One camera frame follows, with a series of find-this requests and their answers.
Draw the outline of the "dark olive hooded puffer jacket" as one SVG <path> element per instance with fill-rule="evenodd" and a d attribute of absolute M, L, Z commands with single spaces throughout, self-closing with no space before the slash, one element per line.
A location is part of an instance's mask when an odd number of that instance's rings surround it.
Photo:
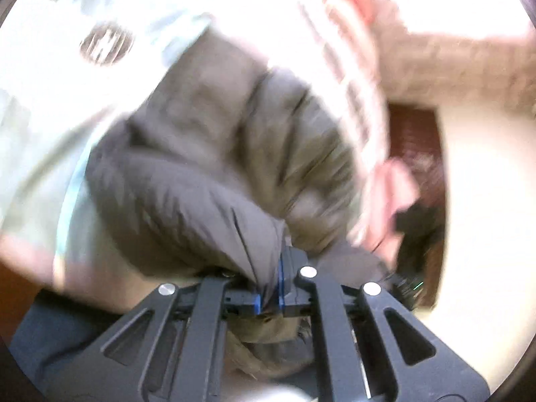
<path fill-rule="evenodd" d="M 358 199 L 352 147 L 310 87 L 207 30 L 131 116 L 91 151 L 91 198 L 121 255 L 148 277 L 225 269 L 262 296 L 232 318 L 229 360 L 257 379 L 313 361 L 306 318 L 278 316 L 282 248 L 343 285 L 385 283 L 347 234 Z"/>

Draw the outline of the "pink folded blanket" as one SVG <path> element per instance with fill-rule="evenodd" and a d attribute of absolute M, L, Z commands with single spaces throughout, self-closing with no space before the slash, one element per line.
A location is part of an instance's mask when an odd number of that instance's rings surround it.
<path fill-rule="evenodd" d="M 418 183 L 404 161 L 389 158 L 376 165 L 365 183 L 361 215 L 348 234 L 349 241 L 394 270 L 403 239 L 403 233 L 395 229 L 395 214 L 406 211 L 418 198 Z"/>

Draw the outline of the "dark wooden headboard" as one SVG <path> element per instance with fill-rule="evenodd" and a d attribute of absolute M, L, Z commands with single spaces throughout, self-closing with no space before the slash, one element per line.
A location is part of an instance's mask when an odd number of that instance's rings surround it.
<path fill-rule="evenodd" d="M 430 310 L 436 305 L 443 271 L 446 224 L 446 183 L 436 109 L 390 103 L 388 110 L 390 155 L 401 159 L 410 168 L 420 190 L 416 202 L 437 207 L 438 220 L 443 224 L 443 238 L 426 254 L 425 288 L 417 306 Z"/>

